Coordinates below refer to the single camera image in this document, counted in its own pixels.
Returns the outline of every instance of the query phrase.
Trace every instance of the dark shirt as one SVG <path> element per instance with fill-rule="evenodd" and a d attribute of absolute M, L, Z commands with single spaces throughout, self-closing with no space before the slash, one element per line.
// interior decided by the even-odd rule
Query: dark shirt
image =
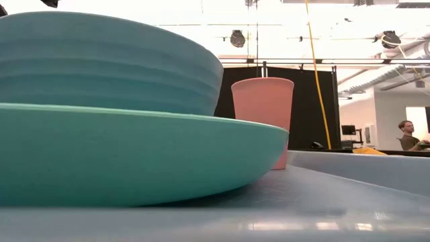
<path fill-rule="evenodd" d="M 403 135 L 403 137 L 400 138 L 399 140 L 402 145 L 403 151 L 408 151 L 416 144 L 419 143 L 419 139 L 412 136 L 407 136 L 407 135 Z"/>

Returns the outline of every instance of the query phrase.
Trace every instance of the table surface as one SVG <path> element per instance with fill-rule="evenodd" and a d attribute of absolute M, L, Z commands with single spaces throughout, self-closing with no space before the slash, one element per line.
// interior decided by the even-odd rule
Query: table surface
<path fill-rule="evenodd" d="M 288 167 L 156 207 L 2 208 L 0 241 L 430 241 L 430 198 Z"/>

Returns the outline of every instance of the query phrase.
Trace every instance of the black backdrop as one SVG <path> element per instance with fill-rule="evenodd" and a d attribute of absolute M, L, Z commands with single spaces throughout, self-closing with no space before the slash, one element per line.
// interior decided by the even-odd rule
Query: black backdrop
<path fill-rule="evenodd" d="M 268 67 L 267 75 L 269 77 L 286 78 L 294 82 L 289 149 L 307 149 L 312 142 L 318 142 L 327 147 L 314 71 Z M 225 68 L 215 116 L 235 118 L 231 85 L 243 79 L 260 76 L 261 71 L 259 70 L 257 73 L 255 67 Z M 331 145 L 332 148 L 340 148 L 336 75 L 328 71 L 319 71 L 318 78 L 320 80 Z"/>
<path fill-rule="evenodd" d="M 430 107 L 425 107 L 425 115 L 427 116 L 427 129 L 430 133 Z"/>

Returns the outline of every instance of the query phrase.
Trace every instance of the ceiling light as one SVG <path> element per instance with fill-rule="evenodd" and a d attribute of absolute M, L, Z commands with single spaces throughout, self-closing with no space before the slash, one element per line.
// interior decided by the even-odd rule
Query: ceiling light
<path fill-rule="evenodd" d="M 370 6 L 373 4 L 375 4 L 374 0 L 354 0 L 354 6 L 362 6 L 362 5 Z"/>
<path fill-rule="evenodd" d="M 381 40 L 382 46 L 387 49 L 396 48 L 402 42 L 395 31 L 384 31 Z"/>
<path fill-rule="evenodd" d="M 58 7 L 58 0 L 41 0 L 43 3 L 45 3 L 46 6 L 49 7 Z"/>
<path fill-rule="evenodd" d="M 250 6 L 254 5 L 254 4 L 256 4 L 258 1 L 259 0 L 245 0 L 245 5 L 247 7 L 250 7 Z"/>
<path fill-rule="evenodd" d="M 245 45 L 245 37 L 242 34 L 242 30 L 233 30 L 230 43 L 236 48 L 242 48 Z"/>
<path fill-rule="evenodd" d="M 6 9 L 2 5 L 0 5 L 0 17 L 6 16 L 6 15 L 7 15 Z"/>

